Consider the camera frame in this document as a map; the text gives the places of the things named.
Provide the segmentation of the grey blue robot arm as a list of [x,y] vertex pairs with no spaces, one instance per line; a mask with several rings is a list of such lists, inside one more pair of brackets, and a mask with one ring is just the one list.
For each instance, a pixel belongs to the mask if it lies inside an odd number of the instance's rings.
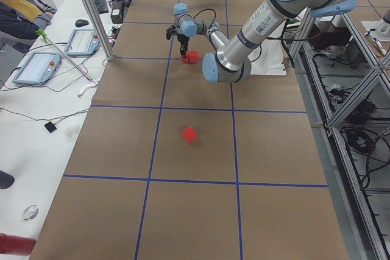
[[195,35],[204,35],[215,49],[205,55],[202,72],[211,83],[237,83],[248,78],[251,71],[250,53],[278,28],[282,22],[295,18],[304,9],[311,9],[314,18],[335,16],[355,8],[357,0],[265,0],[249,17],[237,34],[228,39],[215,21],[195,19],[188,6],[178,3],[173,8],[174,24],[166,31],[166,39],[176,36],[185,57],[188,42]]

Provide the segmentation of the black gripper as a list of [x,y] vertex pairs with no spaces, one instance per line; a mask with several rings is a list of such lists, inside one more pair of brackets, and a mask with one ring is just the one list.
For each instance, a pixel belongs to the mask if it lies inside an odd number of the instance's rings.
[[180,42],[180,56],[186,57],[186,47],[188,46],[189,38],[183,34],[178,34],[177,40]]

